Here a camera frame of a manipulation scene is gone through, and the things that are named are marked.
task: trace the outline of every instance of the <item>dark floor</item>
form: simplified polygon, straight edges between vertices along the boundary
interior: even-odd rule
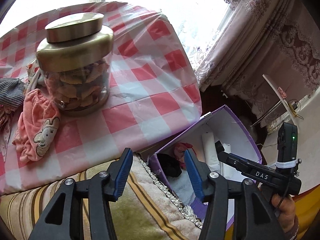
[[[212,112],[220,106],[227,105],[238,118],[245,116],[252,123],[257,120],[257,117],[251,112],[251,108],[244,100],[240,99],[238,96],[226,98],[223,95],[220,86],[209,86],[205,92],[200,92],[200,95],[202,101],[202,114]],[[267,129],[265,127],[261,128],[260,125],[256,125],[255,129],[257,133],[256,144],[258,149],[261,151],[262,145],[267,137]]]

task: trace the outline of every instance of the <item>jar lid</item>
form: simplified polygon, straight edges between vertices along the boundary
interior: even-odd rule
[[[97,33],[102,28],[103,14],[76,13],[67,15],[49,23],[47,41],[49,43],[70,41]]]
[[[108,55],[113,48],[113,31],[102,25],[99,32],[72,41],[40,42],[36,57],[40,68],[48,72],[73,70],[92,64]]]

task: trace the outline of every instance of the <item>cartoon rabbit patch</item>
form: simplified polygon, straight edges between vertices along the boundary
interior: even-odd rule
[[[34,137],[33,141],[37,143],[36,153],[42,157],[48,151],[50,144],[52,143],[54,136],[57,133],[57,129],[60,124],[60,119],[55,117],[52,119],[47,119],[43,126],[42,131]]]

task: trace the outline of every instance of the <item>white rubber band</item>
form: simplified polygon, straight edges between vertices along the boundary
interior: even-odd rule
[[[294,160],[286,163],[276,162],[276,167],[280,169],[288,169],[288,168],[293,168],[294,166],[296,166],[297,163],[298,163],[298,160]]]

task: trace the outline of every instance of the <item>sheer curtain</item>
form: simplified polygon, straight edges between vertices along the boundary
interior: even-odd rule
[[[229,15],[226,0],[105,0],[122,1],[161,11],[175,29],[196,70],[214,45]]]

